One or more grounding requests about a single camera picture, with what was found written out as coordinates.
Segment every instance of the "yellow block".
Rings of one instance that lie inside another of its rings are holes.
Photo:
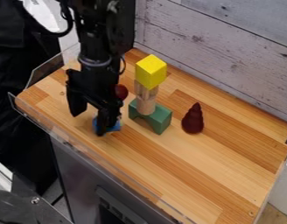
[[[136,80],[148,89],[153,89],[166,78],[167,65],[151,54],[136,63]]]

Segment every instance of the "green block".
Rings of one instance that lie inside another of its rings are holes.
[[[172,111],[159,104],[156,105],[155,112],[151,115],[141,115],[137,111],[137,99],[129,104],[129,118],[143,118],[154,130],[155,133],[161,135],[172,121]]]

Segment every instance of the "wooden wall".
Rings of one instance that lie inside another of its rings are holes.
[[[136,46],[287,121],[287,0],[137,0]]]

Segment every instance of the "dark red cone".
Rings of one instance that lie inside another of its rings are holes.
[[[188,110],[181,123],[183,130],[189,134],[198,134],[204,129],[203,114],[198,102]]]

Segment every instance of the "wooden tabletop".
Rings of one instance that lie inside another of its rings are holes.
[[[169,66],[157,101],[173,111],[173,118],[158,136],[144,121],[128,118],[127,105],[135,98],[135,63],[145,56],[136,49],[126,54],[121,83],[130,93],[122,109],[120,132],[97,137],[92,131],[95,108],[91,106],[78,117],[70,115],[65,67],[26,89],[16,104],[43,124],[49,121],[81,141],[88,149],[80,150],[92,159],[94,152],[128,174],[157,197],[109,168],[177,219],[178,214],[165,203],[197,223],[252,223],[287,157],[287,122]],[[201,104],[205,129],[188,135],[180,120],[195,102]]]

